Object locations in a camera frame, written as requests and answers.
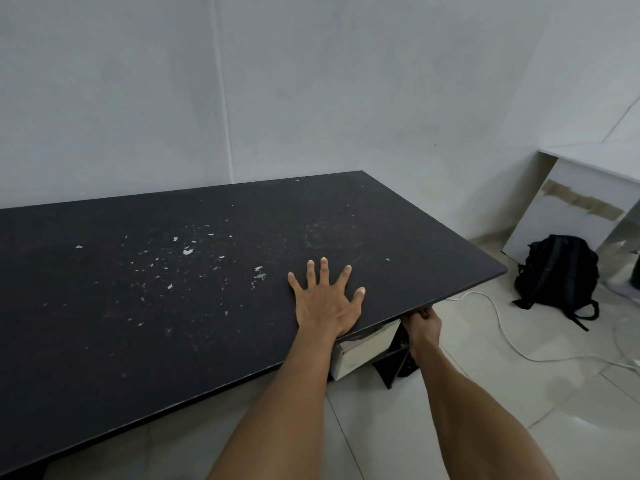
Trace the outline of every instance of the power cord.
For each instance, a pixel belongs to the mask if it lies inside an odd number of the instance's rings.
[[[502,328],[502,321],[500,320],[500,313],[498,313],[498,307],[495,306],[495,303],[493,302],[493,300],[491,299],[491,297],[489,295],[485,295],[484,293],[480,293],[480,291],[467,291],[466,293],[464,293],[459,298],[447,298],[447,301],[460,301],[462,298],[464,298],[464,297],[466,297],[467,295],[470,295],[470,294],[482,295],[482,296],[484,296],[485,298],[487,298],[491,302],[491,304],[493,306],[493,309],[495,310],[495,316],[496,316],[496,318],[498,318],[498,328],[500,329],[500,332],[501,332],[503,338],[507,341],[507,343],[510,345],[510,347],[519,356],[523,357],[526,360],[529,360],[531,362],[543,362],[544,363],[544,362],[564,362],[565,360],[574,360],[574,359],[592,359],[592,360],[599,360],[601,362],[606,362],[606,363],[611,364],[611,365],[617,365],[618,367],[624,367],[625,369],[629,369],[631,371],[635,371],[636,373],[640,374],[640,368],[638,368],[638,367],[635,367],[633,365],[624,364],[624,363],[614,362],[612,360],[606,359],[606,358],[601,357],[601,356],[596,355],[596,354],[572,355],[571,357],[563,357],[563,358],[555,358],[555,359],[534,359],[532,357],[529,357],[528,355],[526,355],[523,352],[519,351],[518,348],[515,345],[513,345],[512,341],[510,341],[509,338],[507,337],[507,334],[504,332],[504,329]],[[618,345],[618,339],[617,339],[617,336],[616,336],[616,328],[615,328],[615,326],[614,326],[614,329],[613,329],[613,339],[614,339],[614,341],[616,343],[616,347],[618,348],[620,354],[622,354],[622,357],[624,357],[624,359],[626,359],[628,361],[628,358],[626,357],[624,352],[622,352],[622,350],[620,349],[620,346]]]

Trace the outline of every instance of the white desk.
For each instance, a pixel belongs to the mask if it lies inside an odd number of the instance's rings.
[[[639,144],[550,146],[558,157],[503,252],[519,263],[528,244],[549,234],[575,235],[596,250],[640,200]]]

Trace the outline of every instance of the black backpack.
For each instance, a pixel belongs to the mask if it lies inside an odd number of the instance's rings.
[[[572,235],[551,234],[544,241],[529,245],[529,257],[518,265],[515,288],[520,299],[514,304],[530,309],[534,303],[560,308],[564,315],[580,328],[589,331],[581,320],[596,320],[600,316],[598,302],[591,295],[598,284],[598,255],[587,243]],[[579,317],[575,311],[593,305],[590,317]]]

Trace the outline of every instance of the baseboard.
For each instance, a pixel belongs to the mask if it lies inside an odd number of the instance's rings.
[[[482,234],[478,237],[473,237],[471,239],[468,239],[468,241],[471,242],[471,244],[475,244],[476,246],[484,246],[485,244],[494,241],[507,242],[507,239],[513,233],[514,229],[516,229],[516,226],[507,227],[507,229],[502,229],[495,232]]]

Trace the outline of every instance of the brown tape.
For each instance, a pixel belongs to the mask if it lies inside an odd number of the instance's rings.
[[[596,199],[596,197],[580,195],[579,193],[571,190],[571,187],[559,184],[553,180],[547,179],[540,190],[542,190],[544,195],[556,197],[572,207],[585,209],[587,214],[593,214],[611,222],[617,221],[622,217],[622,215],[624,215],[624,211],[622,209],[619,209],[610,203]]]

